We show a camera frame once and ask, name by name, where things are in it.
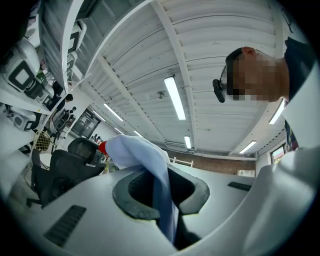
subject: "window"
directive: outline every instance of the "window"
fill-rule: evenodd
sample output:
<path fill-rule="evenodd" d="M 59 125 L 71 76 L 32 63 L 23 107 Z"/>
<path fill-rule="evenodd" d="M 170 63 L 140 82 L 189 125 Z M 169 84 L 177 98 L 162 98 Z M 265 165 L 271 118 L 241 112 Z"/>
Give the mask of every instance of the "window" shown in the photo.
<path fill-rule="evenodd" d="M 90 139 L 91 134 L 97 128 L 99 123 L 99 118 L 91 113 L 90 110 L 86 109 L 78 118 L 71 131 L 73 131 L 79 137 L 85 136 L 87 139 Z"/>
<path fill-rule="evenodd" d="M 284 154 L 287 152 L 286 150 L 286 144 L 283 144 L 281 147 L 277 148 L 275 151 L 271 152 L 271 163 L 277 164 L 281 160 L 281 158 L 284 156 Z"/>

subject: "black office chair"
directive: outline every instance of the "black office chair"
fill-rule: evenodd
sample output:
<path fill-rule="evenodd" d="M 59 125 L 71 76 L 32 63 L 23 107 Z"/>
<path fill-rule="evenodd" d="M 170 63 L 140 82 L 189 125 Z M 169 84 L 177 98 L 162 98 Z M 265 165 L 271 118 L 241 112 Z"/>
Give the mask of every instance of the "black office chair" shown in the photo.
<path fill-rule="evenodd" d="M 39 151 L 32 151 L 31 189 L 37 193 L 39 200 L 27 198 L 28 207 L 34 203 L 43 208 L 77 184 L 99 175 L 105 169 L 107 164 L 100 162 L 102 153 L 98 151 L 98 146 L 85 140 L 78 142 L 73 144 L 72 150 L 81 156 L 58 149 L 51 156 L 50 170 L 41 168 Z"/>

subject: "red object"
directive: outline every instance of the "red object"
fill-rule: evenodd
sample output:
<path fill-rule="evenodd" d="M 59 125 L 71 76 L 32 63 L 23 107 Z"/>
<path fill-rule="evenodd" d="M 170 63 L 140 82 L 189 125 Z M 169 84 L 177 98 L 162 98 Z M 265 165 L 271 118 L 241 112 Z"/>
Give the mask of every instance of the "red object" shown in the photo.
<path fill-rule="evenodd" d="M 98 150 L 99 150 L 100 152 L 102 152 L 103 154 L 108 155 L 108 154 L 107 154 L 107 151 L 106 151 L 106 143 L 107 143 L 107 141 L 101 142 L 101 143 L 99 144 L 99 146 L 98 146 Z"/>

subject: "ceiling light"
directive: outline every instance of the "ceiling light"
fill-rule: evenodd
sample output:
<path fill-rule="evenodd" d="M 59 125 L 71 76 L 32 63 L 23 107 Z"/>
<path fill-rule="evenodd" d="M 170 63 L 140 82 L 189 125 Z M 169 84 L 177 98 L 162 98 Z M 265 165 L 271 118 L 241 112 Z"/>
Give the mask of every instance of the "ceiling light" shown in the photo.
<path fill-rule="evenodd" d="M 173 106 L 179 120 L 186 120 L 184 108 L 181 103 L 180 95 L 177 89 L 176 81 L 173 76 L 164 79 L 165 86 L 170 94 Z"/>
<path fill-rule="evenodd" d="M 114 112 L 111 107 L 109 107 L 106 103 L 104 103 L 103 105 L 104 105 L 108 110 L 110 110 L 110 112 L 111 112 L 112 114 L 114 114 L 120 121 L 123 121 L 123 119 L 122 119 L 120 116 L 118 116 L 118 114 L 117 114 L 116 112 Z"/>
<path fill-rule="evenodd" d="M 141 138 L 143 138 L 143 136 L 142 136 L 139 132 L 137 132 L 136 130 L 134 130 L 134 132 L 135 132 L 138 136 L 140 136 Z"/>
<path fill-rule="evenodd" d="M 282 99 L 280 105 L 278 106 L 277 110 L 273 114 L 273 117 L 269 121 L 270 125 L 274 125 L 275 122 L 278 120 L 278 118 L 280 117 L 282 111 L 284 111 L 284 109 L 285 109 L 285 103 L 286 103 L 286 101 L 284 99 Z"/>
<path fill-rule="evenodd" d="M 119 129 L 117 129 L 116 127 L 114 127 L 114 129 L 116 129 L 119 133 L 125 135 L 122 131 L 120 131 Z"/>
<path fill-rule="evenodd" d="M 191 149 L 190 136 L 184 136 L 185 145 L 187 149 Z"/>
<path fill-rule="evenodd" d="M 99 117 L 102 121 L 106 121 L 106 120 L 104 120 L 96 111 L 94 111 L 94 110 L 92 110 L 92 112 L 93 113 L 95 113 L 95 115 L 97 116 L 97 117 Z"/>
<path fill-rule="evenodd" d="M 244 152 L 246 152 L 248 149 L 250 149 L 250 148 L 251 148 L 254 144 L 256 144 L 256 143 L 257 143 L 257 142 L 256 142 L 255 140 L 251 141 L 248 146 L 246 146 L 244 149 L 242 149 L 242 150 L 239 152 L 239 154 L 243 154 Z"/>

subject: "light blue cloth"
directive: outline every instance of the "light blue cloth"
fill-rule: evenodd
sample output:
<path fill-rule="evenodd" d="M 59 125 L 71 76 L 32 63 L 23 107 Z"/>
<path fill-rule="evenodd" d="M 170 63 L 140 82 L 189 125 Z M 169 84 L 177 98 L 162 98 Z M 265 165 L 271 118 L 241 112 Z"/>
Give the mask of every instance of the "light blue cloth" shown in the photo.
<path fill-rule="evenodd" d="M 143 165 L 155 179 L 153 185 L 153 207 L 160 213 L 158 226 L 167 239 L 174 243 L 178 209 L 171 199 L 167 163 L 168 153 L 138 136 L 117 135 L 105 145 L 107 154 L 116 165 L 131 167 Z"/>

